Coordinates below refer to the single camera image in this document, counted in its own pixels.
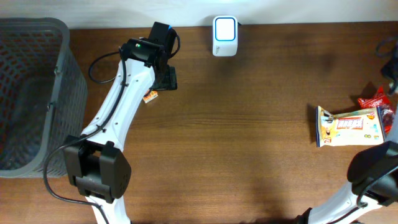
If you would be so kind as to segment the beige wet wipes pack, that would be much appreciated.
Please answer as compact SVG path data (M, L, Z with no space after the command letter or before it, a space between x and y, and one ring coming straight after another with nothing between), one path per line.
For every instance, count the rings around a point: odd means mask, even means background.
M323 146L375 146L385 140L379 108L332 114L316 108L316 143Z

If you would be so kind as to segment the red snack bag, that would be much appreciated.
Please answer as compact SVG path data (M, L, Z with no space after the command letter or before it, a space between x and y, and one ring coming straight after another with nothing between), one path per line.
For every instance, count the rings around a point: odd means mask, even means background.
M380 109L381 112L380 118L382 119L384 132L388 134L392 128L392 124L394 121L395 109L392 107L391 101L384 93L383 87L380 86L372 98L358 98L357 101L361 109L367 109L367 108Z

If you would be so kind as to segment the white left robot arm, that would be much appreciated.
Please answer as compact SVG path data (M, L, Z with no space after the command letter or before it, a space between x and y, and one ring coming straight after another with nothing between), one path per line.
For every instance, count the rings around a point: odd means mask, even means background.
M93 208L97 223L130 223L123 199L132 172L123 154L127 132L151 92L177 89L168 61L179 49L177 32L160 22L147 38L129 39L117 52L118 71L96 116L79 137L65 141L68 179Z

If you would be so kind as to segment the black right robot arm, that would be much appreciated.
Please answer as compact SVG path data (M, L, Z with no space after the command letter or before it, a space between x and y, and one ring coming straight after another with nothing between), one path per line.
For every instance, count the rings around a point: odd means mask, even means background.
M354 223L397 202L397 110L383 105L343 114L316 108L317 147L365 145L347 171L347 181L324 204L307 209L295 223Z

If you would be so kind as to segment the small orange packet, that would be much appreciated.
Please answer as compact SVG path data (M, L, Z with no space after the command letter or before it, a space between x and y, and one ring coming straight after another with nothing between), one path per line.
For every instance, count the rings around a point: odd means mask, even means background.
M158 97L158 92L155 90L148 90L147 93L143 97L144 103L148 103L152 101L153 99Z

